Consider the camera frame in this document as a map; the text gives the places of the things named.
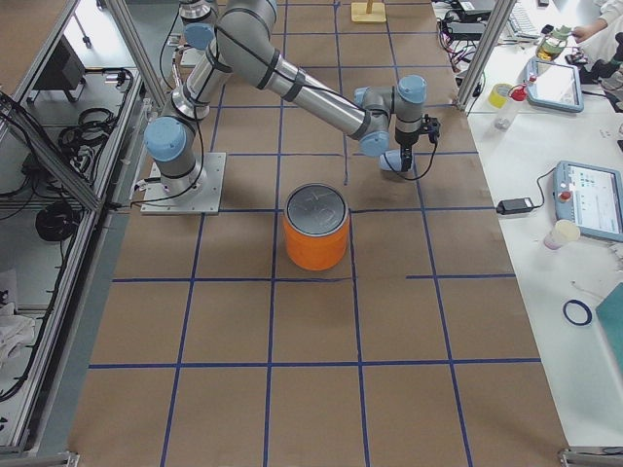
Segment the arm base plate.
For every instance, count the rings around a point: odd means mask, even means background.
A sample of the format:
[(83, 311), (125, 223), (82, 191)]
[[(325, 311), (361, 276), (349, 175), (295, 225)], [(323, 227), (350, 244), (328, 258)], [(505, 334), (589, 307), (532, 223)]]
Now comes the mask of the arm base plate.
[(185, 48), (180, 52), (180, 66), (193, 68), (202, 57), (202, 51), (194, 48)]
[(227, 155), (225, 153), (195, 154), (195, 169), (179, 179), (162, 176), (155, 162), (144, 192), (140, 212), (145, 215), (217, 215), (223, 188)]

